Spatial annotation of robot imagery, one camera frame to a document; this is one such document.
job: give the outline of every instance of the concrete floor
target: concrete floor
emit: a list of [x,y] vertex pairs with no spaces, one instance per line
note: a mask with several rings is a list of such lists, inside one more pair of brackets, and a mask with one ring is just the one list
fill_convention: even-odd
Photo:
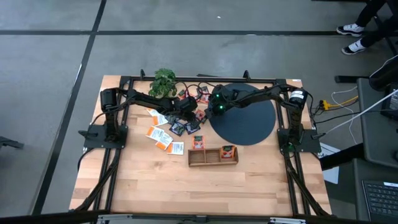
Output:
[[[0,30],[91,30],[99,6],[99,0],[3,0]],[[363,7],[363,3],[310,0],[108,0],[99,29],[333,31],[354,22]],[[384,8],[380,15],[386,18],[390,13]],[[368,28],[374,29],[374,23]],[[21,151],[9,147],[0,151],[0,217],[29,212],[87,40],[87,35],[0,35],[0,136],[25,143]],[[369,75],[392,57],[385,41],[361,54],[343,55],[340,48],[355,40],[340,36],[97,36],[43,212],[68,209],[83,145],[77,131],[86,129],[91,120],[103,75],[137,75],[141,68],[152,75],[166,67],[181,76],[241,77],[249,70],[252,77],[302,79],[315,101],[331,100],[333,91],[354,87],[336,84],[335,75]],[[354,95],[353,91],[336,99]],[[347,112],[323,113],[317,120]],[[345,119],[319,125],[318,132]],[[359,120],[352,130],[361,142]],[[347,126],[322,142],[340,149],[354,144]],[[354,218],[353,205],[334,199],[336,194],[330,192],[333,213]]]

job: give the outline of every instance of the wooden table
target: wooden table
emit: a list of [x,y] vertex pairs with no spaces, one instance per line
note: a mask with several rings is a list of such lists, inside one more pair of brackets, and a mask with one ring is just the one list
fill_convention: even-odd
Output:
[[[120,76],[104,76],[101,90],[117,87],[119,81]],[[134,89],[147,93],[150,89],[149,83],[135,81]],[[300,80],[287,80],[287,83],[302,86]],[[250,85],[264,87],[260,83]],[[183,85],[178,84],[177,88],[181,90]],[[190,92],[196,92],[194,86]],[[198,104],[198,109],[204,110],[206,107],[203,103]],[[100,113],[98,98],[93,117]],[[96,124],[103,122],[104,118],[101,117]],[[277,142],[277,122],[273,132],[265,140],[253,146],[238,146],[237,165],[191,168],[188,167],[187,151],[191,148],[193,135],[185,132],[182,137],[178,137],[169,131],[169,124],[159,126],[174,141],[183,141],[185,144],[183,156],[169,155],[157,148],[154,140],[145,136],[152,122],[145,107],[130,106],[127,119],[129,132],[126,147],[121,153],[112,212],[292,215],[285,164]],[[311,128],[307,107],[303,111],[302,123],[305,128]],[[206,148],[230,144],[215,133],[209,121],[195,134],[205,136]],[[310,153],[300,155],[306,186],[322,208],[331,213],[318,159]],[[82,160],[70,208],[79,206],[97,184],[103,156],[104,149],[94,149]],[[297,186],[295,189],[299,211],[303,213],[300,191]],[[107,192],[106,186],[100,208],[104,208]]]

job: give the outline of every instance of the black pants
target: black pants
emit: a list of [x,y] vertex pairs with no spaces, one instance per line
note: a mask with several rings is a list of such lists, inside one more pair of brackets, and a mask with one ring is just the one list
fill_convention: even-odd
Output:
[[[355,22],[356,25],[361,27],[366,27],[366,25],[370,22],[372,17],[376,15],[378,10],[380,10],[385,3],[386,0],[371,0],[360,13],[358,20]],[[395,30],[397,30],[398,29],[397,16],[398,15],[393,15],[390,19],[382,23],[382,26],[380,26],[379,30],[364,36],[361,40],[362,46],[370,47],[377,41],[387,37]]]

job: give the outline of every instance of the keyboard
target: keyboard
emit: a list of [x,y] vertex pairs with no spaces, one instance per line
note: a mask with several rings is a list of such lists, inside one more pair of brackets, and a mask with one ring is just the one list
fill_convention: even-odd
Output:
[[398,184],[364,180],[363,187],[370,217],[379,214],[398,218]]

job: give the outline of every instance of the white cable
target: white cable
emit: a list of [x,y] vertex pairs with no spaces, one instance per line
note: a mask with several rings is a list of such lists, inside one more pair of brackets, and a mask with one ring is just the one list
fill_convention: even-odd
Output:
[[389,62],[390,60],[394,59],[396,56],[398,56],[398,55],[395,55],[392,58],[390,58],[389,60],[386,60],[386,62],[384,62],[384,64],[383,64],[383,66],[381,66],[379,69],[377,69],[375,72],[373,72],[372,75],[374,75],[376,72],[380,71],[380,69],[382,69],[386,65],[387,62]]
[[387,98],[389,98],[390,96],[392,96],[392,95],[394,95],[394,94],[396,94],[396,93],[398,93],[398,90],[393,91],[392,93],[388,94],[388,95],[385,96],[383,99],[377,101],[375,104],[373,104],[372,106],[370,106],[370,107],[367,108],[366,110],[362,111],[360,114],[358,114],[358,115],[356,115],[355,117],[349,119],[348,121],[345,121],[345,122],[343,122],[343,123],[337,125],[336,127],[334,127],[334,128],[332,128],[332,129],[330,129],[329,131],[327,131],[325,134],[330,133],[331,131],[335,130],[336,128],[341,127],[342,125],[344,125],[344,124],[346,124],[346,123],[348,123],[348,122],[354,120],[355,118],[361,116],[362,114],[365,114],[365,113],[368,112],[370,109],[374,108],[376,105],[378,105],[379,103],[383,102],[384,100],[386,100]]
[[[346,92],[347,92],[347,91],[333,92],[333,93],[331,93],[331,99],[332,99],[336,104],[338,104],[339,106],[344,107],[343,105],[337,103],[337,101],[334,99],[333,95],[336,94],[336,93],[346,93]],[[347,110],[349,110],[349,111],[351,111],[352,113],[354,113],[353,110],[351,110],[351,109],[349,109],[349,108],[347,108],[347,107],[344,107],[344,108],[346,108]],[[349,130],[349,133],[351,134],[351,137],[353,137],[354,143],[357,144],[356,141],[355,141],[354,134],[353,134],[353,132],[352,132],[352,130],[351,130],[351,126],[353,125],[353,122],[354,122],[354,120],[352,120],[352,121],[351,121],[351,124],[349,124],[348,130]]]

